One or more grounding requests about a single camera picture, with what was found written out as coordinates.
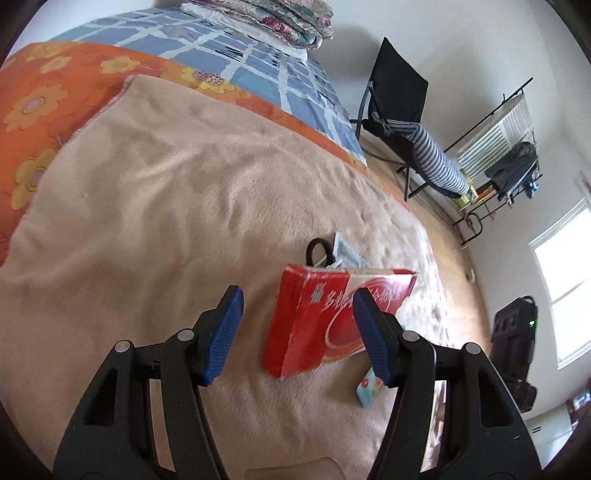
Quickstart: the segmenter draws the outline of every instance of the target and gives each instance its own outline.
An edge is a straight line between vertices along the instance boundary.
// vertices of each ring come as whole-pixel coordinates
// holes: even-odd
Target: small card
[[[375,376],[374,369],[370,368],[357,386],[357,398],[363,408],[371,405],[383,384],[384,382]]]

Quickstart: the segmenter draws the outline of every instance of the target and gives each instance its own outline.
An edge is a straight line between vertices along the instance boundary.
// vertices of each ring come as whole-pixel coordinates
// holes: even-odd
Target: tissue box
[[[396,313],[417,276],[408,270],[330,270],[288,265],[281,276],[263,367],[286,377],[365,349],[353,294],[366,287],[383,312]]]

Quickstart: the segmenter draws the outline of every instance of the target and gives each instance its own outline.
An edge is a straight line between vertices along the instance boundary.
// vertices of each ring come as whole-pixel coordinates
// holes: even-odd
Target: folded quilt
[[[191,3],[222,11],[234,19],[254,24],[274,32],[279,38],[298,48],[319,48],[323,38],[330,38],[332,30],[332,10],[326,4],[324,12],[315,15],[309,7],[288,0],[191,0]],[[293,11],[284,4],[294,4]]]

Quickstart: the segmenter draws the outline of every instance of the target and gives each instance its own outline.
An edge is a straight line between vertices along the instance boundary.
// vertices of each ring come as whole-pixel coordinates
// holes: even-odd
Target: blue plaid bedsheet
[[[348,112],[324,68],[312,59],[305,64],[236,30],[175,8],[101,18],[55,40],[125,47],[216,73],[294,115],[366,164]]]

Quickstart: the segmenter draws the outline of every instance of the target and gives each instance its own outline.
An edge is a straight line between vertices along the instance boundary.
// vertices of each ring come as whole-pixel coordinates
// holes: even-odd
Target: striped pillow
[[[374,120],[382,124],[385,135],[391,135],[394,132],[412,142],[414,161],[421,169],[419,173],[425,180],[458,195],[468,193],[470,184],[459,167],[447,158],[421,124],[382,120],[376,113],[374,113]]]

